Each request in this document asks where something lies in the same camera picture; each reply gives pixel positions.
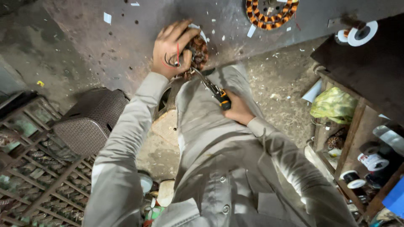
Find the left hand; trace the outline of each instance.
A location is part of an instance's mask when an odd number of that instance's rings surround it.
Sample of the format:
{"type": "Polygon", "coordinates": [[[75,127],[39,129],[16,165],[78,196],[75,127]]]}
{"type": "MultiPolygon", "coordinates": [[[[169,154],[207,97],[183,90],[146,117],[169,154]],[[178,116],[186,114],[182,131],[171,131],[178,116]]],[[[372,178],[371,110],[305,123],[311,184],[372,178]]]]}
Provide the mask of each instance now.
{"type": "Polygon", "coordinates": [[[191,20],[177,21],[160,31],[154,42],[152,72],[159,73],[170,80],[191,67],[192,52],[190,50],[184,50],[181,66],[173,67],[166,63],[166,61],[171,64],[176,62],[177,56],[182,53],[184,47],[200,33],[200,29],[196,28],[184,32],[191,22],[191,20]]]}

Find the wooden shelf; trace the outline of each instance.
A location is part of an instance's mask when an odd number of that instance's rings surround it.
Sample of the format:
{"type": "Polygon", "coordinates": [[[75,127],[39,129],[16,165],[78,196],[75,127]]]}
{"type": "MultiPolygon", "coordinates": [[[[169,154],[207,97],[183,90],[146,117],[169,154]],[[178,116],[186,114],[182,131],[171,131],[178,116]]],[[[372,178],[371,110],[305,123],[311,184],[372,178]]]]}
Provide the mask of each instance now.
{"type": "MultiPolygon", "coordinates": [[[[366,174],[369,173],[367,168],[358,161],[358,156],[361,154],[359,147],[364,143],[369,141],[377,141],[378,138],[373,135],[373,129],[379,125],[383,125],[388,122],[388,119],[379,117],[380,112],[378,108],[369,103],[366,99],[358,95],[357,93],[351,91],[350,89],[342,86],[341,84],[333,81],[324,74],[320,72],[323,79],[322,90],[329,89],[333,86],[337,86],[341,90],[349,93],[352,97],[358,99],[358,105],[355,109],[355,113],[349,126],[348,135],[344,143],[344,147],[339,157],[337,167],[334,169],[325,157],[326,141],[327,139],[336,133],[342,125],[332,124],[329,131],[325,130],[324,125],[316,126],[316,134],[314,140],[314,149],[317,156],[321,159],[328,171],[333,175],[335,182],[338,184],[340,189],[344,192],[343,194],[347,196],[353,204],[356,205],[358,211],[364,216],[364,219],[370,222],[373,217],[384,208],[382,200],[390,192],[390,190],[396,185],[400,179],[400,175],[404,173],[404,164],[390,177],[386,185],[378,192],[378,194],[372,199],[369,205],[365,206],[360,202],[358,197],[354,192],[349,189],[343,180],[340,180],[340,175],[342,172],[348,170],[356,170],[361,178],[364,178],[366,174]]],[[[321,123],[326,122],[326,119],[321,119],[321,123]]]]}

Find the white container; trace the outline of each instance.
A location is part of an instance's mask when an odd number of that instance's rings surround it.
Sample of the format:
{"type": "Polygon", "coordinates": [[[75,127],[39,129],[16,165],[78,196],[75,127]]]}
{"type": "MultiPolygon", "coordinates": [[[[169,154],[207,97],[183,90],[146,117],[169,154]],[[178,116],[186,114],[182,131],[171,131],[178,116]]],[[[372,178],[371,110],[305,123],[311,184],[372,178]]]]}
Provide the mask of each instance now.
{"type": "Polygon", "coordinates": [[[364,164],[369,171],[378,171],[389,165],[389,160],[382,158],[376,153],[369,156],[360,154],[358,156],[358,161],[364,164]]]}

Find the blue object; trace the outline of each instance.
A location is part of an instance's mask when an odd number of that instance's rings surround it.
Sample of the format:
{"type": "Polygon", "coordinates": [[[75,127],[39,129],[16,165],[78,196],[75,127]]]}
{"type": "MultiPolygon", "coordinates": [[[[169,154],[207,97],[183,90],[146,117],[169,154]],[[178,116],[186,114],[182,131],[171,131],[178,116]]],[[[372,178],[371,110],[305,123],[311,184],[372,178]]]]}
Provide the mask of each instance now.
{"type": "Polygon", "coordinates": [[[382,203],[391,212],[404,218],[404,177],[394,186],[382,203]]]}

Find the metal workbench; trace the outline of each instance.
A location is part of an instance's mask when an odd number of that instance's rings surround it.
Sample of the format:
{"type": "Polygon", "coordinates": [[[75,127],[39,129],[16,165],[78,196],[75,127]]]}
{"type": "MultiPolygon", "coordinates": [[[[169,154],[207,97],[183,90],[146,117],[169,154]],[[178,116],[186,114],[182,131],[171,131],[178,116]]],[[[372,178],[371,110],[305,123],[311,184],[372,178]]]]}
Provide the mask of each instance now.
{"type": "Polygon", "coordinates": [[[328,27],[328,20],[342,13],[373,21],[404,12],[401,0],[301,0],[296,17],[271,31],[257,29],[248,38],[251,24],[242,0],[46,0],[44,6],[91,73],[129,96],[149,72],[158,32],[179,19],[193,18],[210,39],[210,68],[332,34],[344,26],[328,27]],[[112,15],[111,24],[103,20],[104,12],[112,15]]]}

